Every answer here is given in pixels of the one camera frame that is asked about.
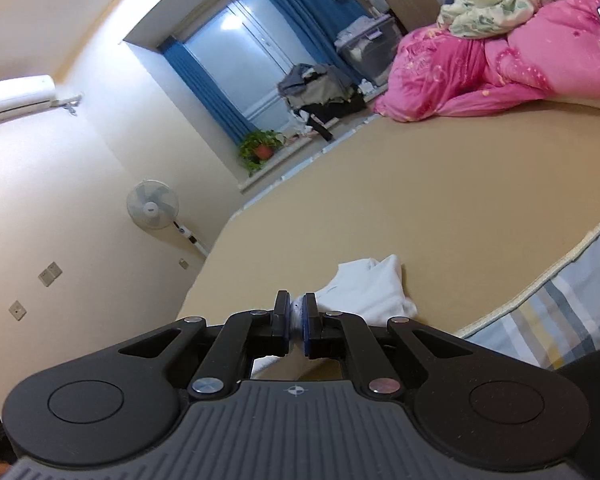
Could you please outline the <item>white shirt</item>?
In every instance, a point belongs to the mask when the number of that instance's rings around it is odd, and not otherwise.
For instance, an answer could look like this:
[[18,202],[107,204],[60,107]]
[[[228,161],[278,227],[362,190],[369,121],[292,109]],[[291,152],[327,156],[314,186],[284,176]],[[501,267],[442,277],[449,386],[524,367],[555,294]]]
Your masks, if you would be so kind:
[[[339,264],[333,279],[315,292],[315,299],[319,312],[353,313],[369,326],[384,326],[393,316],[417,315],[416,304],[404,292],[402,263],[396,255],[381,261],[365,258]],[[308,359],[296,342],[283,358],[265,356],[255,360],[251,376],[296,380],[324,362]]]

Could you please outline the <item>pile of dark clothes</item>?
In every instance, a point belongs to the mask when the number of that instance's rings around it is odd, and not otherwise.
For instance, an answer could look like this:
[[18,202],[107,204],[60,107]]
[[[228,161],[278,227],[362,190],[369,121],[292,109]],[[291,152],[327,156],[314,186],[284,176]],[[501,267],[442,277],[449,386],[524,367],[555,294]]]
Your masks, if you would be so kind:
[[327,143],[335,140],[327,124],[362,112],[365,96],[358,84],[338,67],[297,64],[277,84],[289,112]]

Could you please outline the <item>blue striped bed sheet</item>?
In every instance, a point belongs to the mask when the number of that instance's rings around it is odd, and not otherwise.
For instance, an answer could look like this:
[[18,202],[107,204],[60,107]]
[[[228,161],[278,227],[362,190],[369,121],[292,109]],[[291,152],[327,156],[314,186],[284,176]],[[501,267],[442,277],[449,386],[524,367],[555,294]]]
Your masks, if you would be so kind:
[[456,335],[547,370],[600,350],[600,227],[518,298]]

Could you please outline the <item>white standing fan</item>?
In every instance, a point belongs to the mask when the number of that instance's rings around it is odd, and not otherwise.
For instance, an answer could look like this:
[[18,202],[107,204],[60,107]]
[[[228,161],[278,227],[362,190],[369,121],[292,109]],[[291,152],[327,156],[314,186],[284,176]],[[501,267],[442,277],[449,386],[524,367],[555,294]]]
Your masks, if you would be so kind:
[[126,209],[132,222],[141,229],[158,231],[173,226],[204,258],[208,257],[208,249],[199,238],[177,220],[179,200],[166,183],[152,179],[142,180],[128,193]]

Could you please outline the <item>tan mattress pad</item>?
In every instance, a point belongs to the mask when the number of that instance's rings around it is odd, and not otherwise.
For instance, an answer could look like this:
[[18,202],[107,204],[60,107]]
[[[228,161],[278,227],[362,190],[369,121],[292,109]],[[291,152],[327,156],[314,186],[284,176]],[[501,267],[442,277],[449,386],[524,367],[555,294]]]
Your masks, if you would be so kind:
[[600,224],[600,110],[378,118],[237,212],[181,307],[221,324],[400,259],[423,322],[454,333],[516,299]]

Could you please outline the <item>potted green plant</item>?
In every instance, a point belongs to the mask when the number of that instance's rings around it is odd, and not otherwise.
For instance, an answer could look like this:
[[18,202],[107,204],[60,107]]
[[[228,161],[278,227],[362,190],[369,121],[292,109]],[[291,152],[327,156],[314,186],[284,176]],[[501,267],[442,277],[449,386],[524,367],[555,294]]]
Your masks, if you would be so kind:
[[248,133],[238,146],[238,157],[250,176],[262,169],[283,148],[283,135],[275,130],[255,130]]

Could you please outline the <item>blue window curtain left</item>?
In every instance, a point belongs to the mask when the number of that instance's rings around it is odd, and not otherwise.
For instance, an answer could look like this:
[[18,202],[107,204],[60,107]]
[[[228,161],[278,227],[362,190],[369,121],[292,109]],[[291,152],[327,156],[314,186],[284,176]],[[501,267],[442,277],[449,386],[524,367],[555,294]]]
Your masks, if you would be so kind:
[[169,37],[158,46],[158,50],[234,144],[240,145],[248,134],[257,130],[231,103],[185,44]]

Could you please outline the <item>blue window curtain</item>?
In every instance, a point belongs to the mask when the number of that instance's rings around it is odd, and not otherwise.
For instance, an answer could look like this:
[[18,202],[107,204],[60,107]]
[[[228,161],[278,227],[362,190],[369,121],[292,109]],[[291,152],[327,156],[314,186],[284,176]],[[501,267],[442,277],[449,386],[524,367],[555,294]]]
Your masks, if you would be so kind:
[[169,37],[158,46],[158,50],[234,144],[240,145],[248,134],[257,130],[231,103],[185,44]]
[[339,32],[366,14],[356,0],[269,0],[281,13],[305,50],[318,63],[342,70],[355,82],[363,76],[335,47]]

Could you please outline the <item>pink floral quilt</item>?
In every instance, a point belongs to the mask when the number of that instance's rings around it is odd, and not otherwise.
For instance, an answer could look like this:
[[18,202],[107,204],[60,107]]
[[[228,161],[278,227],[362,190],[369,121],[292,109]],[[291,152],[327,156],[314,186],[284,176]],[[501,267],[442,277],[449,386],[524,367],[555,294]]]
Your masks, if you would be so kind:
[[396,122],[476,117],[550,100],[600,108],[600,0],[560,0],[508,35],[460,39],[431,25],[397,47],[373,109]]

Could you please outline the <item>clear plastic storage bin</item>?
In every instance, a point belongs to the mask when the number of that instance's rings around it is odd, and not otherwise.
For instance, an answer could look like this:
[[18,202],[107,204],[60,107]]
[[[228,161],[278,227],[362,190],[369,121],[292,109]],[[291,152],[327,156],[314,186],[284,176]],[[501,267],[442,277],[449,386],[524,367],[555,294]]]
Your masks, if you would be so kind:
[[335,47],[366,80],[381,87],[387,83],[403,35],[394,16],[362,16],[339,32]]

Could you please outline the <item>blue window curtain right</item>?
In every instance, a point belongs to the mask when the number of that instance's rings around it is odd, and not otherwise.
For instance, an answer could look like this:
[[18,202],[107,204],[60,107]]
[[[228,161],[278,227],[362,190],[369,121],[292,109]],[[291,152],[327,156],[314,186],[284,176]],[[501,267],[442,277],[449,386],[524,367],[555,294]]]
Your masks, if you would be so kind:
[[339,32],[366,14],[356,0],[269,0],[281,13],[305,50],[318,63],[342,70],[355,82],[363,76],[335,47]]

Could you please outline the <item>white wall switch plate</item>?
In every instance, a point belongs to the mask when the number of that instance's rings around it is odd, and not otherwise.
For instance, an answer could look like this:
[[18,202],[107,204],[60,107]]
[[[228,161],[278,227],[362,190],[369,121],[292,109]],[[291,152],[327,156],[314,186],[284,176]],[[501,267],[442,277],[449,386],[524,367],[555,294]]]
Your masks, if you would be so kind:
[[59,264],[52,262],[45,270],[42,270],[42,272],[39,273],[38,278],[45,287],[50,287],[62,273],[63,271]]

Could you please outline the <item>white wall air conditioner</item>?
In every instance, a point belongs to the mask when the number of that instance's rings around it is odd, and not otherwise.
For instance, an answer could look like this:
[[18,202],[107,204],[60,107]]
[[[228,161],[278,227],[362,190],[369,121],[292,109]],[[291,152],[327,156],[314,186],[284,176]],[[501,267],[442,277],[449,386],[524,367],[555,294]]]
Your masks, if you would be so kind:
[[13,118],[48,110],[56,96],[56,85],[49,75],[2,80],[0,124]]

